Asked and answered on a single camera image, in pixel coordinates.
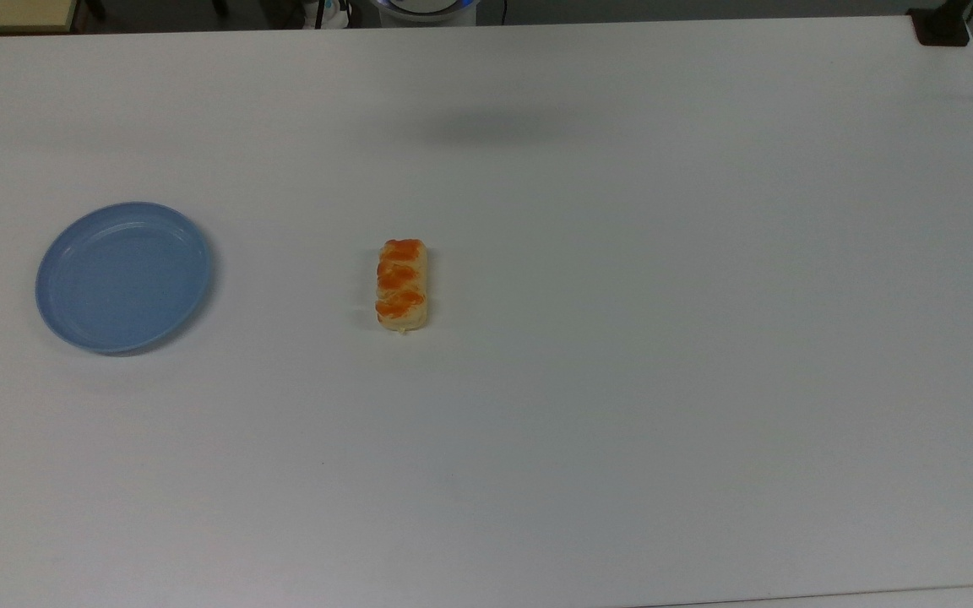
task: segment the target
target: blue plate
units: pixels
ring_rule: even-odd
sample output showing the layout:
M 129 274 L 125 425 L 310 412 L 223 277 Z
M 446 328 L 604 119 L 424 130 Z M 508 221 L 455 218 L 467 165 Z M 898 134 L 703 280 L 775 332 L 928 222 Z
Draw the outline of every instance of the blue plate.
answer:
M 185 323 L 211 272 L 204 236 L 184 215 L 162 204 L 113 204 L 51 243 L 35 277 L 35 304 L 66 342 L 125 353 Z

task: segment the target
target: white object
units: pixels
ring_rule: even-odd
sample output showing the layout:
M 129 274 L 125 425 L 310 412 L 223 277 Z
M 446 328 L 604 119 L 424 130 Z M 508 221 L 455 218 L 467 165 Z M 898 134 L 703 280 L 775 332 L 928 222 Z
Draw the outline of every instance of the white object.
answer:
M 177 341 L 98 357 L 32 285 L 123 200 L 219 272 Z M 432 248 L 405 336 L 372 311 L 389 238 Z M 0 39 L 0 608 L 949 585 L 973 46 L 907 17 Z
M 314 3 L 303 3 L 302 11 L 305 15 L 302 29 L 314 30 L 318 19 L 318 0 Z M 325 0 L 325 9 L 321 15 L 321 30 L 344 30 L 348 26 L 350 16 L 350 3 L 348 3 L 348 11 L 341 11 L 340 3 L 336 0 Z
M 455 4 L 464 4 L 463 0 L 391 0 L 394 7 L 410 13 L 436 13 Z
M 476 24 L 479 0 L 371 0 L 378 7 L 382 27 L 471 27 Z M 436 11 L 425 8 L 440 7 Z

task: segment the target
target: plate rim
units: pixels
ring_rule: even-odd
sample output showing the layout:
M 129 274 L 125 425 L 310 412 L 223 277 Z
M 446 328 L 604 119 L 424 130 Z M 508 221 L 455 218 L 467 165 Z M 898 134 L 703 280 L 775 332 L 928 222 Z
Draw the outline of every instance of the plate rim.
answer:
M 201 273 L 201 289 L 198 290 L 198 293 L 193 298 L 192 303 L 190 303 L 189 307 L 186 307 L 186 311 L 179 316 L 176 322 L 171 324 L 169 328 L 166 328 L 165 331 L 162 331 L 155 336 L 151 336 L 151 338 L 144 339 L 142 342 L 132 343 L 125 346 L 100 347 L 74 341 L 74 339 L 69 338 L 65 332 L 59 330 L 57 323 L 54 322 L 54 316 L 44 308 L 43 300 L 41 299 L 41 293 L 47 292 L 47 290 L 50 289 L 47 287 L 51 283 L 51 281 L 47 279 L 47 273 L 51 272 L 51 268 L 55 264 L 55 261 L 50 259 L 51 254 L 53 251 L 57 250 L 59 245 L 62 245 L 62 243 L 69 238 L 71 231 L 77 230 L 81 224 L 83 224 L 86 220 L 93 218 L 93 216 L 113 213 L 116 209 L 121 207 L 138 207 L 138 205 L 140 205 L 140 207 L 157 209 L 160 212 L 167 213 L 172 216 L 172 218 L 177 220 L 177 222 L 181 223 L 182 226 L 185 226 L 187 231 L 192 231 L 194 234 L 196 234 L 198 242 L 200 242 L 201 245 L 202 261 L 204 261 L 204 266 L 202 266 Z M 209 288 L 212 285 L 212 265 L 212 251 L 209 249 L 209 239 L 205 238 L 205 234 L 203 231 L 201 231 L 201 228 L 198 227 L 197 224 L 194 224 L 193 220 L 190 220 L 186 215 L 182 214 L 182 212 L 179 212 L 171 207 L 167 207 L 165 204 L 151 203 L 150 201 L 143 200 L 128 200 L 122 201 L 122 203 L 108 204 L 105 205 L 105 207 L 100 207 L 99 209 L 85 213 L 85 215 L 82 215 L 81 218 L 71 222 L 68 226 L 63 228 L 62 231 L 59 231 L 57 237 L 51 241 L 51 245 L 47 246 L 47 249 L 43 253 L 43 258 L 40 259 L 40 266 L 37 269 L 37 273 L 35 273 L 35 307 L 37 307 L 40 313 L 40 318 L 43 320 L 43 324 L 45 324 L 47 328 L 52 331 L 52 334 L 55 334 L 59 339 L 67 344 L 76 346 L 81 350 L 87 350 L 90 353 L 101 355 L 130 353 L 130 351 L 142 350 L 147 346 L 154 345 L 154 343 L 157 343 L 162 339 L 167 338 L 167 336 L 174 334 L 177 330 L 182 328 L 182 325 L 185 322 L 188 322 L 190 317 L 197 312 L 197 310 L 201 307 L 202 301 L 205 301 L 206 296 L 209 294 Z

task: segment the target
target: black object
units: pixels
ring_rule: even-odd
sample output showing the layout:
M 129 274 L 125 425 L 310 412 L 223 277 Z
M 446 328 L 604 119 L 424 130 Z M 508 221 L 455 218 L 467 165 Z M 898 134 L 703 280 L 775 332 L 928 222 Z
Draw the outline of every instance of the black object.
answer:
M 89 7 L 89 12 L 98 22 L 107 19 L 107 8 L 104 8 L 103 0 L 84 0 L 84 5 Z
M 907 11 L 915 24 L 915 35 L 924 46 L 966 46 L 963 11 L 972 0 L 948 0 L 937 8 L 911 8 Z

